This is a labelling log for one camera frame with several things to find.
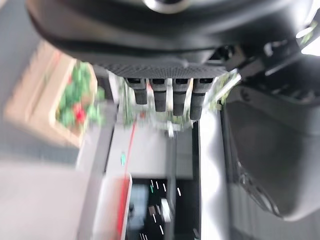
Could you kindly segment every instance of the red line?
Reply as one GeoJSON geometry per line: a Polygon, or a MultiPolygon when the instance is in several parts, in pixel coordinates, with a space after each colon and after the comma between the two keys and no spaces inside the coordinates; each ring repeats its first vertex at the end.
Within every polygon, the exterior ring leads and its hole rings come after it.
{"type": "Polygon", "coordinates": [[[126,192],[126,182],[127,182],[127,173],[128,173],[128,165],[129,165],[129,160],[130,160],[130,154],[131,154],[131,148],[132,144],[134,141],[134,136],[136,132],[136,121],[134,121],[133,126],[132,126],[132,132],[130,136],[130,142],[129,142],[129,147],[128,147],[128,152],[126,155],[126,162],[125,162],[125,170],[124,170],[124,180],[122,183],[122,189],[121,189],[121,198],[120,198],[120,203],[119,203],[119,208],[118,208],[118,215],[117,215],[117,232],[118,232],[118,239],[120,240],[121,234],[122,234],[122,228],[124,224],[124,215],[125,215],[125,208],[126,208],[126,199],[128,192],[126,192]]]}

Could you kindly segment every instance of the green plant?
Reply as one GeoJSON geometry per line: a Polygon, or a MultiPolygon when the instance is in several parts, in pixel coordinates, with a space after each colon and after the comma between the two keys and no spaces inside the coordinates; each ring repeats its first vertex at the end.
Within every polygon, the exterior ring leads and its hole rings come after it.
{"type": "Polygon", "coordinates": [[[94,104],[93,99],[104,99],[105,91],[98,87],[93,95],[91,77],[88,64],[77,62],[56,111],[56,119],[67,128],[83,129],[87,122],[103,122],[99,104],[94,104]]]}

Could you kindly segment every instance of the floor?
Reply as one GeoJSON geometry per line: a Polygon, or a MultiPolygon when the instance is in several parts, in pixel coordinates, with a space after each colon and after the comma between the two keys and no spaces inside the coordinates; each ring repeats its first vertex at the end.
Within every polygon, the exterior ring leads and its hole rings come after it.
{"type": "Polygon", "coordinates": [[[29,21],[25,0],[9,0],[0,9],[0,162],[73,165],[78,149],[51,146],[17,129],[2,117],[6,101],[28,66],[39,41],[40,37],[29,21]]]}

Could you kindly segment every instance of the planter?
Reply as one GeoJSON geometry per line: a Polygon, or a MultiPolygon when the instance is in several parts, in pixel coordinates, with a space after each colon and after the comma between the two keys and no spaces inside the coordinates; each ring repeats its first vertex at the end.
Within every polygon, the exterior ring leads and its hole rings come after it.
{"type": "Polygon", "coordinates": [[[5,5],[7,0],[0,0],[0,9],[5,5]]]}
{"type": "MultiPolygon", "coordinates": [[[[4,117],[50,143],[80,147],[84,131],[65,127],[56,120],[57,109],[76,62],[49,43],[41,43],[14,89],[4,117]]],[[[88,98],[93,101],[97,79],[92,66],[88,64],[88,68],[92,92],[88,98]]]]}

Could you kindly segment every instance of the gray wall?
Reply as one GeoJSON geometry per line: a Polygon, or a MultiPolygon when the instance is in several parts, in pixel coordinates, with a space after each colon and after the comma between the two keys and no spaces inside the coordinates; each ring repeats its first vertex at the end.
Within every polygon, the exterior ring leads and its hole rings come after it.
{"type": "MultiPolygon", "coordinates": [[[[106,168],[107,175],[122,175],[121,154],[127,154],[132,129],[116,125],[110,155],[106,168]]],[[[167,136],[164,131],[148,126],[136,126],[128,172],[133,178],[166,178],[168,173],[167,136]]],[[[177,137],[177,178],[192,179],[192,130],[181,132],[177,137]]]]}

